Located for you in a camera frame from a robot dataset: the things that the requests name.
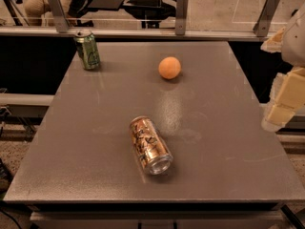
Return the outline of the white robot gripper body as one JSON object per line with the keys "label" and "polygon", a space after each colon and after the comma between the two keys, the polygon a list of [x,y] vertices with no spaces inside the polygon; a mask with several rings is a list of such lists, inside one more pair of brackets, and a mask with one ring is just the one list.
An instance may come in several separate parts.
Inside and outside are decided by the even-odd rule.
{"label": "white robot gripper body", "polygon": [[282,37],[281,56],[293,66],[305,67],[305,3],[286,25]]}

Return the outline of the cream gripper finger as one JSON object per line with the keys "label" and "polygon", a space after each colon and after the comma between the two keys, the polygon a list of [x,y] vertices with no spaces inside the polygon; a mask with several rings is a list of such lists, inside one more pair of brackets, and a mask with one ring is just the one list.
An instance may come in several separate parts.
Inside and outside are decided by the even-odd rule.
{"label": "cream gripper finger", "polygon": [[260,49],[270,53],[281,52],[284,31],[284,28],[277,31],[276,34],[271,36],[261,45]]}
{"label": "cream gripper finger", "polygon": [[266,104],[261,126],[277,132],[305,105],[305,69],[293,67],[288,73],[278,73],[274,79],[270,101]]}

